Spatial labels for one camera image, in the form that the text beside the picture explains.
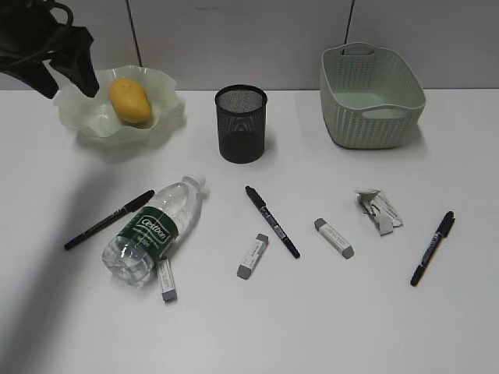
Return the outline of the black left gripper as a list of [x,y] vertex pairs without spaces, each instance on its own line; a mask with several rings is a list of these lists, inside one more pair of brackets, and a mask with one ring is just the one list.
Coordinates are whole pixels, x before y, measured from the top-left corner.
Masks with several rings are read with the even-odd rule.
[[90,57],[89,30],[74,24],[73,11],[58,1],[1,2],[1,73],[52,99],[57,83],[43,61],[87,97],[100,89]]

